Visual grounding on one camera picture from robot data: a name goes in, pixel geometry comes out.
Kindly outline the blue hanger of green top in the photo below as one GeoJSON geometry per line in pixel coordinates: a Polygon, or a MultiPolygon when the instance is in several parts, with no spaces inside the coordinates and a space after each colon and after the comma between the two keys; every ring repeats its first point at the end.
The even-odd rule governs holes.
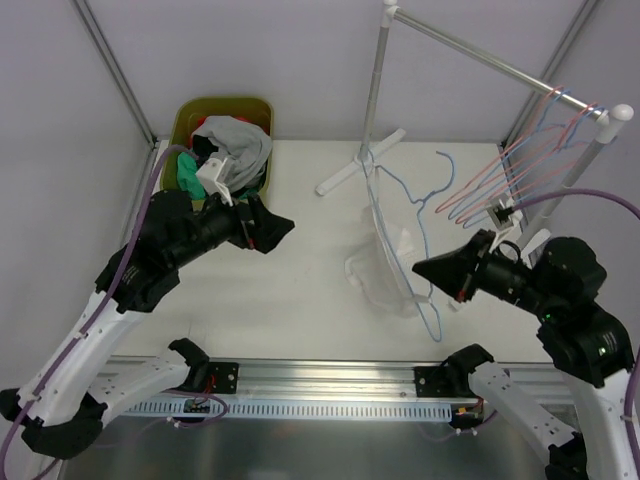
{"type": "Polygon", "coordinates": [[[516,176],[514,171],[518,166],[518,160],[515,157],[525,146],[547,130],[563,128],[561,124],[550,124],[546,117],[561,96],[569,92],[570,90],[564,85],[558,85],[540,100],[522,133],[504,147],[501,153],[476,174],[463,189],[442,205],[442,210],[447,211],[448,220],[457,222],[459,218],[472,215],[471,211],[479,203],[499,191],[504,185],[508,185],[509,181],[516,176]]]}

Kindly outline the grey tank top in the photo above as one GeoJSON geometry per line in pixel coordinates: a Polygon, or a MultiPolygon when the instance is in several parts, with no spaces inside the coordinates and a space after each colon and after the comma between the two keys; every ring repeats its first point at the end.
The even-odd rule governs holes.
{"type": "Polygon", "coordinates": [[[196,137],[207,139],[229,160],[226,185],[231,192],[260,183],[273,146],[261,127],[231,116],[209,116],[193,132],[193,144],[196,137]]]}

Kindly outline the red tank top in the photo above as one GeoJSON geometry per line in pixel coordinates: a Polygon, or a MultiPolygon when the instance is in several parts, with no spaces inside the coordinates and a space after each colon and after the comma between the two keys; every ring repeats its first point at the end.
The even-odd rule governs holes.
{"type": "Polygon", "coordinates": [[[211,115],[206,116],[198,120],[197,130],[199,129],[214,129],[214,128],[238,128],[239,126],[248,126],[251,122],[238,116],[229,115],[211,115]]]}

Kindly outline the black tank top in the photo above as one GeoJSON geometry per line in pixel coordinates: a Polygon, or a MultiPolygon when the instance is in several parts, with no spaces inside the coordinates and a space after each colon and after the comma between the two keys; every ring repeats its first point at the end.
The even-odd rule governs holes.
{"type": "MultiPolygon", "coordinates": [[[[222,156],[220,154],[218,154],[218,148],[216,146],[213,146],[207,139],[205,139],[203,137],[196,137],[195,138],[195,144],[192,143],[192,151],[196,155],[196,160],[199,160],[200,162],[206,161],[211,156],[222,158],[222,156]]],[[[244,198],[249,193],[257,193],[257,190],[259,188],[260,187],[247,189],[237,199],[244,198]]]]}

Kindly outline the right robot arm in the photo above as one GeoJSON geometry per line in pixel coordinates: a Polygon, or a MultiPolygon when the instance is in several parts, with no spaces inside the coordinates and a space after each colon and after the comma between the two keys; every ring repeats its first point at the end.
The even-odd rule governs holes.
{"type": "Polygon", "coordinates": [[[606,270],[575,237],[550,240],[528,267],[494,246],[495,236],[480,230],[461,248],[412,270],[459,303],[483,292],[533,315],[536,337],[563,376],[580,428],[541,407],[478,344],[449,355],[431,376],[417,377],[417,394],[442,388],[488,402],[537,454],[549,479],[638,478],[637,362],[624,325],[596,301],[606,270]]]}

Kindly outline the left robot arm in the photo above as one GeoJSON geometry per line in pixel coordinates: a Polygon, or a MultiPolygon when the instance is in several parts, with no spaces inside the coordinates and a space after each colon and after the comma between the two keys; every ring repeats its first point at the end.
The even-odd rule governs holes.
{"type": "Polygon", "coordinates": [[[97,376],[134,327],[179,285],[181,268],[225,243],[267,254],[294,227],[257,194],[231,204],[214,194],[200,210],[180,190],[153,194],[131,241],[98,275],[63,344],[29,383],[2,391],[2,416],[21,427],[32,452],[69,460],[117,416],[151,396],[210,391],[209,357],[187,338],[170,343],[168,359],[153,359],[113,379],[97,376]]]}

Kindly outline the white tank top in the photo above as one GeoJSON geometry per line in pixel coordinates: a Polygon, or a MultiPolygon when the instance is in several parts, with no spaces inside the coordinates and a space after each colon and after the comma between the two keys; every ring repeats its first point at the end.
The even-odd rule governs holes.
{"type": "Polygon", "coordinates": [[[412,288],[411,267],[420,259],[409,230],[387,222],[372,205],[363,209],[365,241],[344,262],[346,279],[374,306],[401,318],[419,314],[425,295],[412,288]]]}

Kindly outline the blue hanger of white top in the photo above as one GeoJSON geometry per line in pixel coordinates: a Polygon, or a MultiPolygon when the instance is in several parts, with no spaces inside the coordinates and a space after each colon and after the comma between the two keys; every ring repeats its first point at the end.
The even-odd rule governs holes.
{"type": "Polygon", "coordinates": [[[385,258],[387,259],[391,267],[391,272],[397,272],[400,276],[400,293],[406,292],[408,294],[406,299],[408,300],[409,304],[413,306],[418,316],[421,318],[431,340],[435,343],[441,343],[443,340],[442,318],[440,310],[433,301],[434,286],[432,283],[429,284],[429,291],[426,296],[419,295],[414,289],[409,277],[410,268],[408,266],[408,263],[401,259],[401,256],[398,253],[398,249],[393,244],[392,235],[389,232],[388,224],[384,219],[383,210],[380,206],[378,193],[380,172],[383,172],[386,176],[394,180],[402,187],[402,190],[404,191],[408,202],[416,207],[416,223],[421,233],[425,257],[429,259],[430,247],[427,229],[423,220],[424,210],[426,209],[428,202],[433,197],[447,191],[456,179],[456,162],[453,157],[446,152],[438,150],[436,150],[435,153],[438,156],[443,157],[449,161],[451,167],[449,180],[444,186],[432,190],[423,197],[414,197],[411,194],[408,185],[400,177],[394,174],[387,167],[381,165],[375,159],[375,156],[370,148],[367,149],[365,159],[360,160],[360,164],[365,177],[365,185],[370,207],[372,210],[374,227],[381,240],[382,252],[384,253],[385,258]]]}

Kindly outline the green tank top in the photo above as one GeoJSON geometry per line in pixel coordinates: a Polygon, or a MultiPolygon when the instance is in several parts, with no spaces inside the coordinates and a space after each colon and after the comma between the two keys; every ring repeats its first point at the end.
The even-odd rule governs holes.
{"type": "MultiPolygon", "coordinates": [[[[237,173],[234,171],[236,162],[229,156],[224,156],[229,159],[231,164],[230,172],[227,176],[227,185],[230,189],[232,199],[239,198],[247,189],[258,188],[262,177],[266,173],[266,166],[263,165],[256,176],[251,180],[240,184],[241,175],[244,171],[237,173]]],[[[202,185],[196,178],[196,171],[204,164],[199,160],[194,159],[189,154],[181,153],[177,160],[177,181],[179,188],[186,192],[192,200],[205,200],[207,193],[203,189],[202,185]]]]}

